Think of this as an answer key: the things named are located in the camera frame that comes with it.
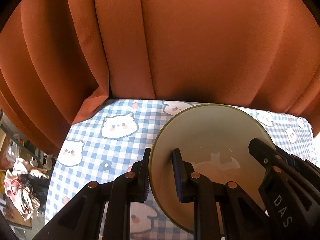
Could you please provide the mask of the blue checked cartoon tablecloth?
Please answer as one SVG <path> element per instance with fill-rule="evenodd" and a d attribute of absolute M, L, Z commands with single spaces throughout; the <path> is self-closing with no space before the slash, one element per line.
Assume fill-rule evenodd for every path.
<path fill-rule="evenodd" d="M 135 161 L 142 160 L 145 148 L 151 147 L 160 129 L 177 113 L 195 102 L 159 100 L 107 100 L 92 118 L 74 124 L 64 141 L 50 181 L 45 223 L 47 226 L 36 239 L 77 239 L 76 230 L 63 228 L 53 217 L 87 183 L 114 181 L 131 168 Z M 241 111 L 258 120 L 266 129 L 275 145 L 287 153 L 303 160 L 319 164 L 319 154 L 314 153 L 312 127 L 308 121 L 290 114 L 273 113 L 238 107 Z M 116 133 L 115 137 L 103 137 L 101 129 L 110 119 L 116 121 L 128 117 L 129 132 Z M 290 143 L 289 132 L 297 135 L 296 142 Z M 74 157 L 63 153 L 71 147 Z M 192 234 L 175 226 L 161 211 L 150 191 L 145 203 L 133 203 L 132 211 L 138 209 L 142 221 L 130 229 L 130 239 L 193 239 Z"/>

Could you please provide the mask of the floral ceramic bowl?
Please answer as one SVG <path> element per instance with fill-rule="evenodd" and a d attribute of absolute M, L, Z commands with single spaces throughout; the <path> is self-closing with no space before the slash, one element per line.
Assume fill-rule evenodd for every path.
<path fill-rule="evenodd" d="M 265 210 L 258 192 L 265 169 L 249 154 L 248 146 L 258 138 L 275 147 L 257 111 L 220 104 L 164 101 L 169 121 L 160 130 L 149 162 L 152 194 L 165 215 L 179 228 L 193 231 L 194 207 L 178 200 L 171 161 L 178 148 L 182 159 L 211 181 L 235 181 Z"/>

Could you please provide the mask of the orange curtain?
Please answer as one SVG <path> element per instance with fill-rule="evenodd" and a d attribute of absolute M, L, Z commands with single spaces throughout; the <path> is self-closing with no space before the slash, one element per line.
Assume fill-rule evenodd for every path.
<path fill-rule="evenodd" d="M 58 154 L 108 98 L 224 103 L 319 133 L 319 0 L 1 0 L 1 109 Z"/>

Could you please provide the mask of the pile of clothes and bags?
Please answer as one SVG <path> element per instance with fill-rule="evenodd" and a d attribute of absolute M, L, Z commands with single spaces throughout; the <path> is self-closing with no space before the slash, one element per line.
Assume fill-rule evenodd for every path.
<path fill-rule="evenodd" d="M 1 194 L 5 195 L 3 215 L 16 223 L 26 223 L 34 215 L 44 214 L 49 190 L 50 171 L 56 158 L 41 152 L 41 165 L 35 158 L 24 159 L 22 150 L 5 139 L 1 146 Z"/>

